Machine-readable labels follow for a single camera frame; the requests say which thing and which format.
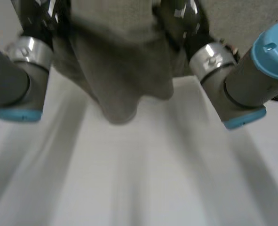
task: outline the blue end cap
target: blue end cap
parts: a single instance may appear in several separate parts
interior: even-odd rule
[[[0,109],[0,119],[16,122],[35,122],[40,121],[42,111],[37,110],[12,110]]]
[[[252,47],[251,58],[258,70],[278,79],[278,24],[259,36]]]
[[[263,108],[257,112],[253,112],[251,114],[243,115],[228,121],[224,121],[224,126],[227,129],[236,129],[241,126],[244,126],[245,124],[254,122],[260,118],[263,118],[266,115],[266,109]]]

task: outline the gray towel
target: gray towel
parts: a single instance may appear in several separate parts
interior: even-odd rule
[[[77,27],[54,38],[54,66],[97,101],[112,123],[136,113],[143,95],[169,99],[185,54],[172,50],[152,15],[152,0],[72,0]]]

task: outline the bolt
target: bolt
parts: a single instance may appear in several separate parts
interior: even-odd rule
[[[215,63],[216,63],[215,57],[211,57],[211,58],[209,59],[209,65],[213,65],[213,64],[215,64]]]
[[[26,48],[21,48],[20,51],[24,57],[29,55],[29,51]]]

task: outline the gray cylindrical joint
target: gray cylindrical joint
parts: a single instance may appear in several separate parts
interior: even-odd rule
[[[235,103],[259,107],[278,95],[278,79],[258,70],[248,51],[226,78],[225,89]]]
[[[0,119],[7,121],[39,121],[42,116],[52,62],[52,49],[33,37],[22,36],[8,51],[8,56],[29,77],[24,97],[11,105],[0,105]]]
[[[226,128],[238,128],[266,114],[263,105],[248,108],[230,100],[224,82],[236,63],[232,54],[220,43],[210,43],[201,48],[191,58],[189,65]]]
[[[278,24],[263,32],[226,79],[234,102],[255,107],[278,95]]]
[[[28,87],[27,73],[0,52],[0,105],[20,100]]]

